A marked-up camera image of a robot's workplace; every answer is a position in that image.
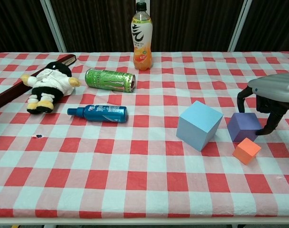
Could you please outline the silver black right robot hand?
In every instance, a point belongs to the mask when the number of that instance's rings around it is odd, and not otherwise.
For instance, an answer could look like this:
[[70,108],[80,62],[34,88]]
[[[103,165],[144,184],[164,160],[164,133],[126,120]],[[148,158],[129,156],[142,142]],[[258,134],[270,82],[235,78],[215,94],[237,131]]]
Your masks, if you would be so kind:
[[237,106],[244,113],[245,98],[256,95],[256,110],[269,114],[265,126],[255,134],[272,133],[289,110],[289,73],[262,76],[248,82],[247,87],[237,95]]

